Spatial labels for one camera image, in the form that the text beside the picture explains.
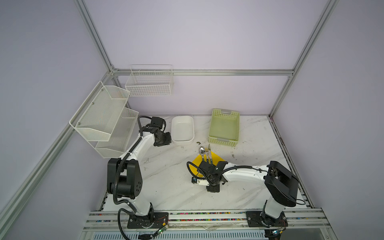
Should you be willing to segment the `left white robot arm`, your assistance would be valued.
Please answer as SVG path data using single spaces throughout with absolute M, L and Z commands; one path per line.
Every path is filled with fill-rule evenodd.
M 152 147 L 170 145 L 171 133 L 166 132 L 166 120 L 160 117 L 138 116 L 139 134 L 136 141 L 120 157 L 108 161 L 107 192 L 112 195 L 115 205 L 126 204 L 130 211 L 130 224 L 150 228 L 155 221 L 152 203 L 139 194 L 143 187 L 140 169 L 141 160 Z

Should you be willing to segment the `spoon with green handle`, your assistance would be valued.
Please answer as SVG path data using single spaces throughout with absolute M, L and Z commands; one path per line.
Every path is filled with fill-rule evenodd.
M 204 147 L 203 147 L 203 146 L 200 146 L 200 148 L 199 148 L 199 154 L 200 154 L 201 157 L 202 157 L 202 161 L 203 161 L 203 162 L 206 162 L 206 161 L 205 161 L 205 156 L 204 156 Z

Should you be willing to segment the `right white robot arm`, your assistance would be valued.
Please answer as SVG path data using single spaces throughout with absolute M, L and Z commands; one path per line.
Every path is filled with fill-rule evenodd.
M 262 211 L 247 212 L 249 223 L 266 228 L 286 226 L 284 210 L 299 204 L 297 198 L 299 179 L 282 164 L 271 161 L 264 166 L 235 165 L 219 161 L 216 165 L 202 161 L 199 166 L 187 163 L 192 183 L 206 186 L 208 192 L 218 193 L 220 185 L 228 182 L 244 182 L 265 186 L 270 196 Z

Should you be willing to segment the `fork with green handle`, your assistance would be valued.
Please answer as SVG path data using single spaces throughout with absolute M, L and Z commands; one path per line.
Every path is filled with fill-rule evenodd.
M 208 157 L 208 147 L 204 147 L 204 156 L 205 156 L 205 161 L 209 163 L 209 157 Z

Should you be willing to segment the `knife with green handle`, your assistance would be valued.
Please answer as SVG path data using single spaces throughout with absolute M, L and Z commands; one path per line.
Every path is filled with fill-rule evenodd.
M 213 159 L 212 159 L 212 153 L 211 153 L 211 146 L 208 145 L 208 157 L 209 157 L 209 163 L 213 165 Z

